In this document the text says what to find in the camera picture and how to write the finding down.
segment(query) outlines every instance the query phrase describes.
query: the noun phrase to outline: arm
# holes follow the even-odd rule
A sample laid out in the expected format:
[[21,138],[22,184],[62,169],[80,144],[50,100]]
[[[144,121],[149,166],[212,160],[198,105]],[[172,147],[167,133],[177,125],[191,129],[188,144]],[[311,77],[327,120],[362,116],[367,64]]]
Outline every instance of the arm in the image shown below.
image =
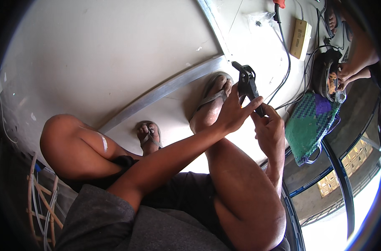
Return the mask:
[[285,161],[284,121],[271,106],[263,103],[262,108],[268,117],[260,118],[255,113],[251,114],[256,126],[255,138],[259,140],[259,146],[268,158],[265,173],[280,197]]
[[166,183],[228,133],[239,129],[260,103],[261,99],[256,98],[248,106],[241,108],[238,101],[238,85],[234,85],[212,126],[142,158],[107,191],[126,200],[137,212],[140,201],[146,194]]

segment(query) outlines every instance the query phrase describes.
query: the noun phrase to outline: pliers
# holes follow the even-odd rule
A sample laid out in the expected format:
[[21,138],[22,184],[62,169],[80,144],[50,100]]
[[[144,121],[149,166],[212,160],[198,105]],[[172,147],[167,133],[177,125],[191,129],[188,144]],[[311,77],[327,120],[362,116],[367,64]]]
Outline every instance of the pliers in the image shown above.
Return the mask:
[[[232,62],[232,66],[239,71],[239,104],[242,105],[243,101],[245,100],[245,96],[248,96],[250,101],[252,101],[254,98],[257,98],[259,93],[255,84],[256,73],[253,71],[252,67],[249,65],[240,65],[236,61]],[[261,118],[265,115],[261,105],[256,108],[255,112]]]

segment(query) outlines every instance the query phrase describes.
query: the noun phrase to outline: plastic bag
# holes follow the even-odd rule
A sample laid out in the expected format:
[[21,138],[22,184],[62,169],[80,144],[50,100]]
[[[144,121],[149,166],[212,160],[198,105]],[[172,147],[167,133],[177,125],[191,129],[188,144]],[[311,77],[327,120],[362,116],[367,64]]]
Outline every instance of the plastic bag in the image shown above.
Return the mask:
[[249,30],[256,27],[273,27],[275,12],[255,12],[248,15]]

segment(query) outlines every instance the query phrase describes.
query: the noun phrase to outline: black shorts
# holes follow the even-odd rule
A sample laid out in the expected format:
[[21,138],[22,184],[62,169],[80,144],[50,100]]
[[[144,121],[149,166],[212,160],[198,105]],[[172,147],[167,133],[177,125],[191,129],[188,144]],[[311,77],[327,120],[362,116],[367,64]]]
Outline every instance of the black shorts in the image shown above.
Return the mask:
[[[112,162],[122,167],[119,173],[93,180],[79,181],[65,178],[61,178],[61,180],[78,193],[84,184],[107,189],[138,160],[134,160],[130,156],[119,156]],[[197,219],[227,247],[235,250],[220,225],[220,220],[213,204],[215,195],[216,191],[210,174],[178,173],[167,184],[146,195],[140,204],[152,208],[184,211]],[[289,244],[285,237],[275,250],[289,250]]]

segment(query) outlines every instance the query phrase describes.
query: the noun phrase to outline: extension cord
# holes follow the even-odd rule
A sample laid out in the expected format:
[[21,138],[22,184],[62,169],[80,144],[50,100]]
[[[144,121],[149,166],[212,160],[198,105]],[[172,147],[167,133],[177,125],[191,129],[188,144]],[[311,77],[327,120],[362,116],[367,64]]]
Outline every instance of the extension cord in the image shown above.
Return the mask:
[[308,22],[300,19],[295,21],[294,38],[290,54],[301,61],[305,60],[306,53],[308,52],[311,32],[312,26]]

